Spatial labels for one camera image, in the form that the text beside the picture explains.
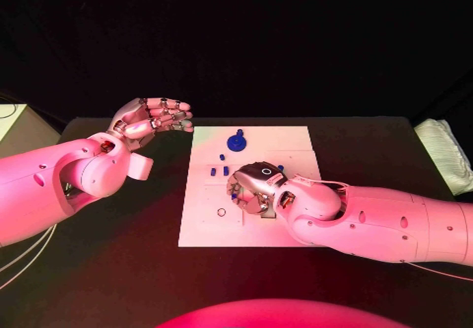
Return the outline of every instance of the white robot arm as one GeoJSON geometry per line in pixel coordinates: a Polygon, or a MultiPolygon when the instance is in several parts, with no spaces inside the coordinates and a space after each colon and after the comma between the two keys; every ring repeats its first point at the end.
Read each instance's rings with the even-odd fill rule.
{"type": "Polygon", "coordinates": [[[133,151],[156,132],[194,131],[190,109],[178,100],[138,98],[119,110],[106,133],[0,159],[0,246],[113,195],[128,176],[149,178],[154,160],[133,151]]]}
{"type": "Polygon", "coordinates": [[[252,214],[269,211],[305,245],[324,245],[384,262],[473,265],[473,204],[403,191],[317,181],[262,162],[246,165],[227,185],[252,214]],[[244,200],[242,188],[253,193],[244,200]]]}

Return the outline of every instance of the blue object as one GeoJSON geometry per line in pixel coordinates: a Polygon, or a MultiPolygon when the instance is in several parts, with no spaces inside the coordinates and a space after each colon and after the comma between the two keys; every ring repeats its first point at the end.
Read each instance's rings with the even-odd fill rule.
{"type": "Polygon", "coordinates": [[[239,129],[237,134],[227,140],[227,146],[233,152],[242,152],[247,147],[247,139],[244,138],[244,131],[239,129]]]}

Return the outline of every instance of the black backdrop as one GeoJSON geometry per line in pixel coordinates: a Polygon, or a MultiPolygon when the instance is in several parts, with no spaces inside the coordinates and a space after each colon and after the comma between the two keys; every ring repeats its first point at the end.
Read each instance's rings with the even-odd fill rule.
{"type": "Polygon", "coordinates": [[[468,8],[56,2],[2,4],[0,92],[63,126],[138,96],[201,117],[413,119],[473,66],[468,8]]]}

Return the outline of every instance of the black table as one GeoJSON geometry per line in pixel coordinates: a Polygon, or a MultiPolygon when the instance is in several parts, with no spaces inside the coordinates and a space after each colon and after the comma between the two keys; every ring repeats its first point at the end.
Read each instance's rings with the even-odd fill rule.
{"type": "MultiPolygon", "coordinates": [[[[109,122],[74,120],[61,141],[89,137],[109,122]]],[[[195,119],[195,125],[308,125],[322,178],[454,200],[403,118],[195,119]]],[[[128,179],[116,195],[58,225],[37,263],[0,291],[2,327],[154,327],[198,308],[256,298],[327,301],[416,327],[473,325],[473,284],[407,264],[330,248],[180,248],[191,147],[193,134],[161,133],[141,150],[155,159],[149,180],[128,179]]],[[[34,240],[0,249],[2,263],[34,240]]]]}

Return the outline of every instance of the cable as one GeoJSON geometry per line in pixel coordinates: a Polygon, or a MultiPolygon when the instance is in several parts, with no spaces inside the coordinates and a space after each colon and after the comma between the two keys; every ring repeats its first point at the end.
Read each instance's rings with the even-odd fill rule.
{"type": "Polygon", "coordinates": [[[40,257],[40,254],[43,253],[48,243],[50,243],[50,240],[53,239],[53,234],[56,233],[56,230],[57,230],[57,225],[53,227],[53,233],[50,234],[50,237],[48,237],[48,240],[43,246],[43,249],[40,250],[38,254],[35,255],[34,259],[31,260],[30,264],[22,268],[21,272],[12,277],[12,279],[0,286],[0,290],[15,281],[15,279],[18,278],[18,276],[25,272],[25,270],[28,269],[28,267],[34,264],[35,262],[35,259],[40,257]]]}
{"type": "Polygon", "coordinates": [[[9,103],[14,105],[12,113],[8,114],[6,116],[0,116],[0,118],[9,118],[18,112],[18,104],[15,104],[8,98],[0,97],[0,99],[5,99],[6,101],[9,101],[9,103]]]}
{"type": "Polygon", "coordinates": [[[430,268],[426,268],[425,266],[420,266],[420,265],[417,265],[417,264],[415,264],[415,263],[410,263],[410,262],[407,262],[407,261],[404,261],[404,260],[402,260],[402,262],[403,262],[403,263],[407,263],[407,264],[412,264],[416,268],[422,268],[422,269],[425,269],[425,270],[428,270],[428,271],[430,271],[430,272],[439,273],[441,275],[446,275],[448,277],[454,277],[454,278],[458,278],[458,279],[469,280],[471,282],[473,282],[473,279],[472,279],[472,278],[461,277],[459,275],[451,275],[449,273],[445,273],[445,272],[442,272],[442,271],[438,271],[438,270],[433,270],[433,269],[430,269],[430,268]]]}
{"type": "Polygon", "coordinates": [[[37,247],[37,245],[43,242],[43,240],[45,239],[48,233],[53,231],[53,227],[50,227],[50,229],[47,230],[45,234],[43,234],[43,238],[34,243],[34,245],[31,246],[31,248],[24,252],[22,255],[18,256],[18,258],[0,268],[0,272],[4,272],[4,270],[6,270],[6,268],[9,268],[11,265],[14,265],[14,263],[17,263],[22,257],[25,257],[25,255],[28,255],[28,253],[32,251],[32,249],[37,247]]]}

